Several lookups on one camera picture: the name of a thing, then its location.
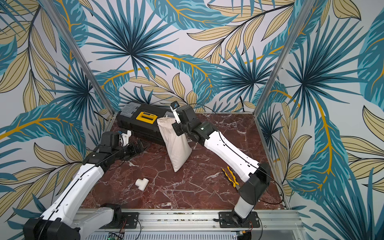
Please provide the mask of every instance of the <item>tropical leaf wallpaper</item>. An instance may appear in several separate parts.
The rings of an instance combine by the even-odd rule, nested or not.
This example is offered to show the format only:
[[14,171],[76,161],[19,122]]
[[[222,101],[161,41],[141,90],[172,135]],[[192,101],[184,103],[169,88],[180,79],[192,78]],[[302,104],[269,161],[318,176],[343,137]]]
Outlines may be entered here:
[[[57,1],[79,47],[84,5]],[[37,0],[0,0],[0,229],[21,239],[98,143],[109,113]]]
[[[236,112],[254,110],[304,0],[53,2],[116,111]],[[384,235],[383,7],[316,0],[259,116],[313,239]],[[18,239],[111,116],[38,0],[0,0],[0,24],[0,229]]]
[[384,238],[383,40],[384,2],[315,1],[264,93],[257,119],[309,239]]

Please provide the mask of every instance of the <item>cloth bag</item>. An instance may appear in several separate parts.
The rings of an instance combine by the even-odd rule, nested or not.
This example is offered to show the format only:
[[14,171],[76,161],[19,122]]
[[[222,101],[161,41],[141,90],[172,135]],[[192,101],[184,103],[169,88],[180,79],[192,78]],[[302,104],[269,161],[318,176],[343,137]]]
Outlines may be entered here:
[[185,163],[192,152],[187,142],[185,133],[177,136],[173,130],[172,123],[176,122],[175,118],[158,118],[157,125],[161,136],[166,143],[167,152],[172,162],[173,170],[177,172]]

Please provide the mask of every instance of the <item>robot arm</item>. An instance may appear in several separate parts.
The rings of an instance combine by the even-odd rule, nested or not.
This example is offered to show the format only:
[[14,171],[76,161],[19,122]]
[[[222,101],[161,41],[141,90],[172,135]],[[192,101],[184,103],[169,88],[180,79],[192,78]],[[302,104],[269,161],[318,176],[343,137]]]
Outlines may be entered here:
[[60,197],[44,211],[40,218],[30,218],[23,227],[26,240],[85,239],[100,227],[121,224],[119,207],[111,204],[101,206],[84,218],[73,221],[77,210],[95,183],[117,159],[132,157],[144,150],[141,142],[128,144],[131,132],[120,135],[105,132],[101,136],[99,151],[95,149],[84,159],[83,165]]
[[244,182],[239,189],[240,198],[232,210],[233,222],[242,226],[270,184],[270,178],[266,175],[270,172],[269,165],[260,164],[244,154],[210,122],[200,122],[190,105],[180,107],[175,101],[171,103],[171,110],[176,118],[172,126],[178,136],[185,133],[193,141],[217,154]]

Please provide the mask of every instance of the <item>pliers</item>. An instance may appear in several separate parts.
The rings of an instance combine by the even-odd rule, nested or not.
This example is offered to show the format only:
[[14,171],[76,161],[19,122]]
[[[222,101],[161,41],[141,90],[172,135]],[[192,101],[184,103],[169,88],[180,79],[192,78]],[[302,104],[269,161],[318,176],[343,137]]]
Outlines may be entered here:
[[236,182],[236,177],[235,175],[233,174],[233,172],[229,169],[229,167],[227,167],[228,171],[231,173],[232,177],[233,177],[233,181],[232,179],[228,176],[227,172],[224,170],[224,168],[222,168],[223,172],[225,173],[225,175],[227,176],[228,180],[233,183],[233,187],[236,188],[236,190],[239,190],[240,189],[240,186],[239,186],[239,183]]

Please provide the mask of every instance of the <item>toolbox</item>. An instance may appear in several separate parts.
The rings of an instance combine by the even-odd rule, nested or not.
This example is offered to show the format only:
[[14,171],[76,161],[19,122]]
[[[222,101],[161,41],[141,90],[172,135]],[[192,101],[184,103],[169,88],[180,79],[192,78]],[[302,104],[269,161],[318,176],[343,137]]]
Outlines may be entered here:
[[165,146],[157,119],[174,115],[170,109],[132,101],[127,103],[116,116],[120,128],[131,130],[133,136]]

